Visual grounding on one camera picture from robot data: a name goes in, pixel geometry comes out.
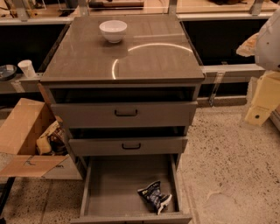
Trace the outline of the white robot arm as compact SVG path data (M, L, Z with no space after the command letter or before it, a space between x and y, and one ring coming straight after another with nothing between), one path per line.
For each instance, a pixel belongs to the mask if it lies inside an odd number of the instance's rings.
M280 104L280 9L274 12L259 31L255 63L266 72L257 81L244 121L261 126Z

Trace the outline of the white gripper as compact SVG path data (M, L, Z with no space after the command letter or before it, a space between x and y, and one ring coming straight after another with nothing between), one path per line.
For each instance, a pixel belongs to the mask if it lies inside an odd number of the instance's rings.
M250 125L262 126L270 117L271 111L280 104L280 73L266 71L257 80L251 107L245 113L244 121Z

